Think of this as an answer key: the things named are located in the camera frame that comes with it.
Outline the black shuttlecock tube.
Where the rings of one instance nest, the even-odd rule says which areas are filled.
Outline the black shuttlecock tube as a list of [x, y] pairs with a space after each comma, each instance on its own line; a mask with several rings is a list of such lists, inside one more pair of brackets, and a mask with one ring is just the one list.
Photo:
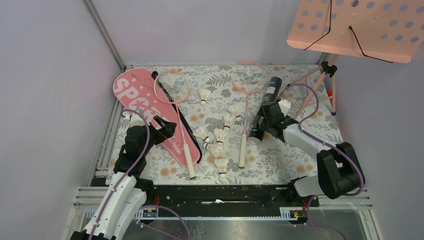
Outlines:
[[[270, 82], [265, 90], [261, 105], [275, 101], [277, 99], [277, 95], [281, 88], [282, 82], [282, 79], [277, 76], [273, 76], [270, 79]], [[259, 145], [262, 143], [265, 135], [265, 131], [260, 129], [260, 124], [262, 123], [262, 120], [263, 116], [261, 112], [258, 111], [258, 113], [253, 119], [252, 127], [247, 137], [248, 142], [255, 145]]]

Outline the white shuttlecock front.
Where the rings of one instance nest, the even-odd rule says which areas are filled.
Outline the white shuttlecock front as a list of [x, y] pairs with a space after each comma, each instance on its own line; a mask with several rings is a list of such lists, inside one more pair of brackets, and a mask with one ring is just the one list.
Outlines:
[[224, 178], [227, 172], [227, 165], [229, 163], [228, 158], [216, 158], [214, 164], [217, 167], [220, 178]]

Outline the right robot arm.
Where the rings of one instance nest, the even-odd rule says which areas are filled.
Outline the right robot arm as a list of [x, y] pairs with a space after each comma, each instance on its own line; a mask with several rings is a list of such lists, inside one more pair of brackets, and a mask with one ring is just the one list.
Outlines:
[[302, 150], [316, 161], [316, 175], [291, 181], [293, 188], [286, 193], [291, 205], [299, 206], [313, 195], [336, 199], [363, 191], [365, 177], [350, 143], [331, 143], [307, 132], [300, 122], [285, 115], [282, 101], [262, 104], [258, 114], [262, 117], [258, 125], [261, 131]]

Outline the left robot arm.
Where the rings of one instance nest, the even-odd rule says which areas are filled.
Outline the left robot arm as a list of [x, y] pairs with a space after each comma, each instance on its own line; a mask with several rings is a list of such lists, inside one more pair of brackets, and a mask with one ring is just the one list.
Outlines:
[[177, 124], [158, 115], [153, 121], [159, 128], [137, 113], [132, 116], [106, 194], [83, 230], [72, 233], [72, 240], [120, 240], [140, 207], [154, 202], [153, 181], [140, 177], [146, 155], [154, 145], [172, 138]]

